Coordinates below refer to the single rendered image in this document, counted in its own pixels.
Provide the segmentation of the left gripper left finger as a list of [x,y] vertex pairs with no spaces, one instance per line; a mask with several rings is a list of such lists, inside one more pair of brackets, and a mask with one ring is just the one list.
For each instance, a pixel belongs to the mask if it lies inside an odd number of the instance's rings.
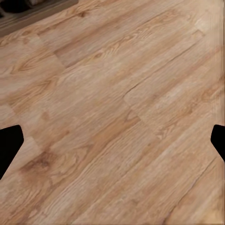
[[0,180],[24,142],[20,125],[0,130]]

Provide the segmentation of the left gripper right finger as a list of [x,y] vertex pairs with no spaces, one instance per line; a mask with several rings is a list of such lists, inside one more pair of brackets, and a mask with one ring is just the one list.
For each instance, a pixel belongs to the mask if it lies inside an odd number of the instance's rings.
[[222,159],[225,161],[225,127],[214,125],[211,134],[211,143],[215,146]]

